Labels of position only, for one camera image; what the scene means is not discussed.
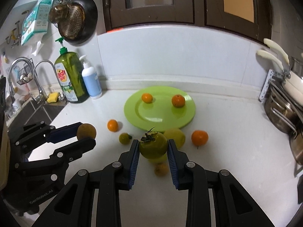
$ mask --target white lotion bottle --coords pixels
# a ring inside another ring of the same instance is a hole
[[[88,61],[85,61],[86,55],[79,57],[79,60],[83,60],[82,77],[87,88],[87,92],[92,99],[98,99],[102,96],[102,89],[98,79],[96,69],[90,65]]]

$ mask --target cabinet door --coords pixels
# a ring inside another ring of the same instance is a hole
[[[206,25],[263,42],[271,38],[270,0],[206,0]]]
[[[106,30],[128,25],[194,23],[193,0],[103,0]]]

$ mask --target green plate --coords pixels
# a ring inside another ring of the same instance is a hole
[[[150,93],[153,102],[143,102],[143,93]],[[172,97],[177,94],[184,96],[184,107],[176,108],[172,105]],[[186,126],[193,119],[195,111],[196,105],[186,92],[167,86],[141,89],[128,98],[124,105],[125,117],[132,125],[147,131],[155,127],[154,131],[158,132]]]

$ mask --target green tomato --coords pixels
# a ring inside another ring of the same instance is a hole
[[[131,141],[132,136],[127,134],[127,133],[122,133],[119,136],[119,142],[122,143],[123,145],[128,145],[129,142]]]
[[[140,153],[147,159],[158,159],[162,157],[167,151],[167,139],[160,132],[151,133],[150,136],[152,136],[154,140],[148,142],[140,142]]]

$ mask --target green bottle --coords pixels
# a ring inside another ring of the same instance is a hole
[[[71,103],[81,103],[89,97],[82,78],[83,65],[77,53],[67,51],[63,40],[63,37],[56,40],[61,43],[62,48],[55,61],[55,69],[66,99]]]

